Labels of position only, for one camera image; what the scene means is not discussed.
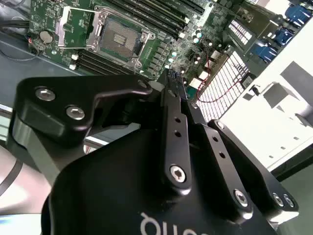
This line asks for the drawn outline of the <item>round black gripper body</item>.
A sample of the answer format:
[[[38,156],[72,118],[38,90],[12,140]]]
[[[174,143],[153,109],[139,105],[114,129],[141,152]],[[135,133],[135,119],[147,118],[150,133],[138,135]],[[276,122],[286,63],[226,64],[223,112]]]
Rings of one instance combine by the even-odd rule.
[[[213,153],[190,148],[191,191],[161,180],[158,134],[138,130],[68,165],[42,209],[44,235],[273,235],[254,209],[237,224],[217,186]]]

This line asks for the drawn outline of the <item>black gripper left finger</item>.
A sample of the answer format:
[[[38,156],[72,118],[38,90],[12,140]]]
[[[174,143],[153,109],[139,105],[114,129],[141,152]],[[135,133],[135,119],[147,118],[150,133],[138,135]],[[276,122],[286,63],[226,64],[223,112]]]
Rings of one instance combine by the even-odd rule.
[[[182,87],[170,70],[157,81],[134,74],[27,78],[17,86],[13,138],[53,184],[82,157],[87,136],[137,123],[130,133],[158,134],[162,182],[175,195],[187,195],[192,176]]]

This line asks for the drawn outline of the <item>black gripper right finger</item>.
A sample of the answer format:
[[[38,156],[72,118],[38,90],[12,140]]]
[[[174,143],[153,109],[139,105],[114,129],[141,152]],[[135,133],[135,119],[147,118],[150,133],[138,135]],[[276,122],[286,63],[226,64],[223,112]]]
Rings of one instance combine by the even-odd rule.
[[[213,187],[221,193],[216,205],[223,216],[237,224],[251,220],[257,212],[270,224],[297,217],[296,200],[229,128],[218,119],[206,122],[198,105],[187,99],[184,87],[181,98],[200,152],[209,156]]]

